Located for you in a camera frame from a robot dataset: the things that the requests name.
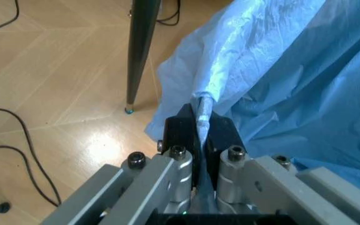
metal leg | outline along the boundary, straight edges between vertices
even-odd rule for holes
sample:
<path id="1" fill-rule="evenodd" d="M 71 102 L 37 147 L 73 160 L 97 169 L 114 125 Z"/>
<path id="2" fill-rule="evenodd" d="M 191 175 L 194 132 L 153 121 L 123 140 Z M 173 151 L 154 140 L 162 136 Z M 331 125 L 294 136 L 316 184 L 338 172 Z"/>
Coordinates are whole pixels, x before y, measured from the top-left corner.
<path id="1" fill-rule="evenodd" d="M 127 62 L 127 104 L 125 112 L 133 113 L 133 104 L 150 49 L 160 0 L 133 0 Z"/>

parquet floor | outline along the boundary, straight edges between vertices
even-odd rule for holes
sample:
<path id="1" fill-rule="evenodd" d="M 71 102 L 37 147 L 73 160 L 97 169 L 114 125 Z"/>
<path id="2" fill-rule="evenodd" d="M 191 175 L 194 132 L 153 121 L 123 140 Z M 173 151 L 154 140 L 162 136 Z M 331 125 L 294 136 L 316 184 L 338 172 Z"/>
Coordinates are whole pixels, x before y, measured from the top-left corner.
<path id="1" fill-rule="evenodd" d="M 0 107 L 26 121 L 63 199 L 105 163 L 120 165 L 136 150 L 155 154 L 156 144 L 143 132 L 161 95 L 155 71 L 184 36 L 229 2 L 182 0 L 180 23 L 156 26 L 136 112 L 129 116 L 123 109 L 130 0 L 19 0 L 19 19 L 0 30 Z M 175 10 L 176 0 L 163 0 L 160 17 Z M 0 23 L 14 14 L 14 1 L 0 0 Z M 0 144 L 30 157 L 19 123 L 2 112 Z M 0 214 L 0 224 L 39 224 L 54 210 L 32 186 L 20 156 L 0 150 L 0 203 L 6 200 L 13 207 Z"/>

hex socket bolt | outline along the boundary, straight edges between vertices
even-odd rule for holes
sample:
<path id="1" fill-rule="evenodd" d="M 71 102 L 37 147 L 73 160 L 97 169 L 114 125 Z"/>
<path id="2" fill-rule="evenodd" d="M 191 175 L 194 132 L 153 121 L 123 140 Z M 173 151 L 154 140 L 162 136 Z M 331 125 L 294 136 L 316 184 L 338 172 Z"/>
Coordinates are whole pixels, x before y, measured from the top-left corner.
<path id="1" fill-rule="evenodd" d="M 245 157 L 245 149 L 239 145 L 232 145 L 229 147 L 228 158 L 232 162 L 238 162 Z"/>
<path id="2" fill-rule="evenodd" d="M 186 157 L 186 147 L 174 145 L 170 148 L 169 156 L 175 160 L 182 160 Z"/>
<path id="3" fill-rule="evenodd" d="M 127 164 L 130 169 L 143 169 L 145 166 L 145 155 L 135 151 L 127 157 Z"/>

blue plastic sheet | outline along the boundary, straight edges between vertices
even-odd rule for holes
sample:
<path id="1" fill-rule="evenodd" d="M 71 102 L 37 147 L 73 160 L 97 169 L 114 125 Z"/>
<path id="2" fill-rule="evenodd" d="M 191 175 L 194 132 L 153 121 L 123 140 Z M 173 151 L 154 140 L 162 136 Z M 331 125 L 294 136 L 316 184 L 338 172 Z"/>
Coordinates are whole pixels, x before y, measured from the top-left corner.
<path id="1" fill-rule="evenodd" d="M 184 103 L 212 98 L 252 157 L 296 157 L 360 187 L 360 1 L 236 0 L 158 74 L 153 139 Z"/>

